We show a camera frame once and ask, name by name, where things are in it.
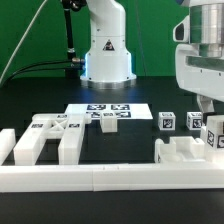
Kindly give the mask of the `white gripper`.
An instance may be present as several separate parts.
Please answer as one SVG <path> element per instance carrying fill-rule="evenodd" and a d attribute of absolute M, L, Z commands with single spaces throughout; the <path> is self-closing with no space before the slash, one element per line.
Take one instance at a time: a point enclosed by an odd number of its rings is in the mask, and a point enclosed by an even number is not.
<path fill-rule="evenodd" d="M 202 122 L 206 124 L 207 118 L 215 115 L 212 99 L 224 102 L 224 57 L 200 57 L 196 47 L 179 44 L 175 52 L 175 68 L 179 87 L 199 94 L 197 103 Z"/>

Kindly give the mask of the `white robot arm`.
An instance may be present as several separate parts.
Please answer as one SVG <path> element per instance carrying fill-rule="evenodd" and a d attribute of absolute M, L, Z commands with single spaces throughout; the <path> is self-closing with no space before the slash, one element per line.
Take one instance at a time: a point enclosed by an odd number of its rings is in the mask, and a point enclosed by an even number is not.
<path fill-rule="evenodd" d="M 132 86 L 131 53 L 126 48 L 126 14 L 115 0 L 86 0 L 91 47 L 85 55 L 84 86 L 118 89 Z M 173 29 L 176 80 L 197 95 L 200 111 L 224 102 L 224 0 L 175 0 L 189 14 Z"/>

